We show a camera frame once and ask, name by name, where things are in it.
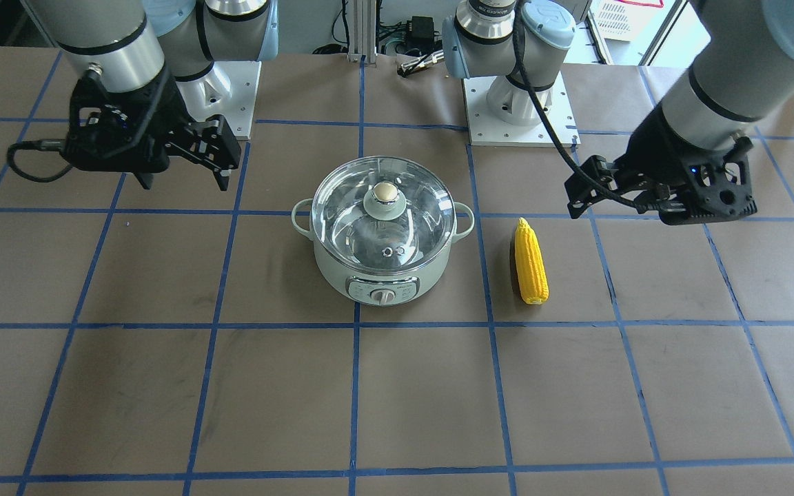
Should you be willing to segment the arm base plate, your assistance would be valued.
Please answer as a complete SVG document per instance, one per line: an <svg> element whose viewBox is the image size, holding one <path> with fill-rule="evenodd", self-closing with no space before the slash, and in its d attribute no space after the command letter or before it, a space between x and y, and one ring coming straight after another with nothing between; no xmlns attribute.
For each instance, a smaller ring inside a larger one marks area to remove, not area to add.
<svg viewBox="0 0 794 496"><path fill-rule="evenodd" d="M549 133L526 92L505 76L479 76L462 81L469 143L490 147L554 147ZM537 93L561 145L580 144L580 133L563 75L551 88Z"/></svg>
<svg viewBox="0 0 794 496"><path fill-rule="evenodd" d="M180 82L179 89L190 116L205 121L223 115L234 137L248 141L262 66L258 61L218 61L200 79Z"/></svg>

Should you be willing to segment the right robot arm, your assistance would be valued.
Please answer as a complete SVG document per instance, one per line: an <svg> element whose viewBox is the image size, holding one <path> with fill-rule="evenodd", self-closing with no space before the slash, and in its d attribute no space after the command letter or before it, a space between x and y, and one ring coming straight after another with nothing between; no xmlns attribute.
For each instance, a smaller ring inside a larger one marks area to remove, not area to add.
<svg viewBox="0 0 794 496"><path fill-rule="evenodd" d="M262 62L278 54L276 1L28 1L79 73L61 139L10 145L36 183L73 169L150 189L179 156L229 188L250 135Z"/></svg>

